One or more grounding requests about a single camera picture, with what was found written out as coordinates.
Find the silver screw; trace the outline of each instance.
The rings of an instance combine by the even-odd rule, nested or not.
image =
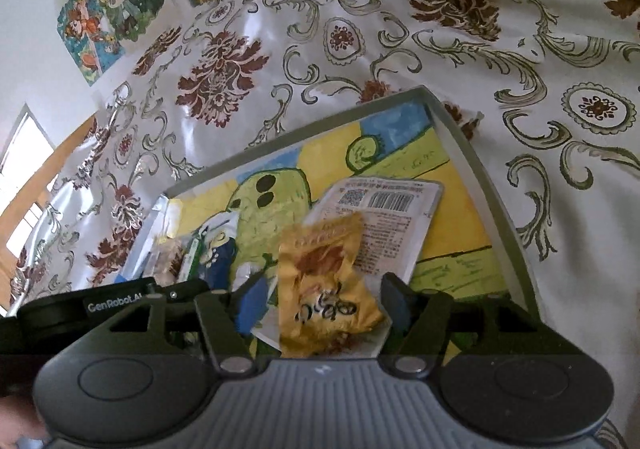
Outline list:
[[[229,373],[245,373],[254,363],[245,357],[228,357],[220,363],[220,368]]]
[[[403,373],[420,373],[424,371],[427,364],[420,357],[400,357],[396,361],[396,369]]]

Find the white wall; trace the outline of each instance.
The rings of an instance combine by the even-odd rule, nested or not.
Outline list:
[[[166,0],[127,56],[89,87],[56,29],[66,0],[0,0],[0,152],[26,103],[58,145],[124,80],[140,54],[166,26],[193,13],[186,0]]]

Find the hand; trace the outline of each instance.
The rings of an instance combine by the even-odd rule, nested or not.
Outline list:
[[[10,395],[0,399],[0,449],[14,449],[19,438],[41,440],[48,437],[33,402],[28,397]]]

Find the black circular cover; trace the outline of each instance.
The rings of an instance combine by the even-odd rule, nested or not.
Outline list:
[[[52,435],[136,445],[191,416],[210,384],[207,366],[187,354],[62,353],[42,368],[33,396]]]
[[[440,389],[459,419],[490,438],[557,444],[595,429],[613,400],[609,374],[586,355],[466,355]]]

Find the ribbed gray surface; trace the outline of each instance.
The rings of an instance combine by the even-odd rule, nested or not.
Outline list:
[[[60,441],[54,449],[72,447]],[[274,361],[220,387],[203,414],[148,449],[507,449],[453,420],[429,388],[375,361]],[[556,449],[598,449],[592,439]]]

